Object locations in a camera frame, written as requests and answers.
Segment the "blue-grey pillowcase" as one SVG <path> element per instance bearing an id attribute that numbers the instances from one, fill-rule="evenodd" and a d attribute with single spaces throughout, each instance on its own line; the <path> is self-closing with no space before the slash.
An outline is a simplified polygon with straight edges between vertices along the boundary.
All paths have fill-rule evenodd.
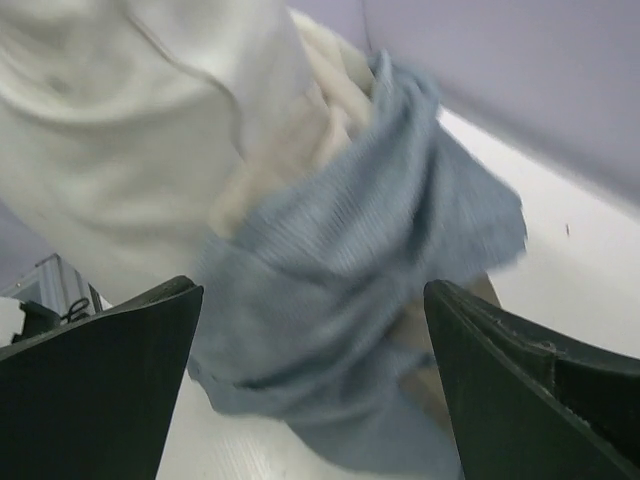
<path id="1" fill-rule="evenodd" d="M 328 166 L 208 238 L 190 376 L 213 408 L 285 422 L 339 466 L 457 479 L 457 450 L 401 382 L 433 356 L 388 333 L 426 283 L 525 247 L 519 197 L 440 125 L 434 84 L 373 58 L 373 121 Z"/>

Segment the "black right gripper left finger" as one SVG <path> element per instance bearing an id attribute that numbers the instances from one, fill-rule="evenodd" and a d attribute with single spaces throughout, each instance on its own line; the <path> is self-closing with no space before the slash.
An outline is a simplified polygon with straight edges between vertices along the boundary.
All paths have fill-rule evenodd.
<path id="1" fill-rule="evenodd" d="M 202 298 L 178 276 L 2 348 L 2 478 L 155 478 Z"/>

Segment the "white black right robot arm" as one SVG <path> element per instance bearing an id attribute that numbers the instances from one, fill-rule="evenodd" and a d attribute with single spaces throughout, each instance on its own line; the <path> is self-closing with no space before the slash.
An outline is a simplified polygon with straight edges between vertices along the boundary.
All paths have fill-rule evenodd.
<path id="1" fill-rule="evenodd" d="M 110 310 L 22 302 L 1 350 L 5 479 L 153 479 L 203 290 L 174 278 Z M 374 459 L 429 479 L 635 479 L 639 363 L 436 281 L 424 307 L 453 433 L 406 441 L 404 413 Z"/>

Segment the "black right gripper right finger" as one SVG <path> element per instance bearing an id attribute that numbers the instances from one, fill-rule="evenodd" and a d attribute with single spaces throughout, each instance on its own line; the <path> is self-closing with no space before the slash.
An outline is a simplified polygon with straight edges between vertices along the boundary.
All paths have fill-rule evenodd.
<path id="1" fill-rule="evenodd" d="M 450 282 L 427 284 L 424 309 L 466 478 L 639 479 L 637 359 Z"/>

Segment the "cream white pillow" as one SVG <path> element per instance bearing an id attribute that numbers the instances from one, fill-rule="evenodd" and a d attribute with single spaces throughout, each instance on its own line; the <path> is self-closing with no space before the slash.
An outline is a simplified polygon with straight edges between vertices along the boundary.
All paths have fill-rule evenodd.
<path id="1" fill-rule="evenodd" d="M 281 1 L 5 1 L 1 198 L 109 302 L 368 122 L 365 55 Z"/>

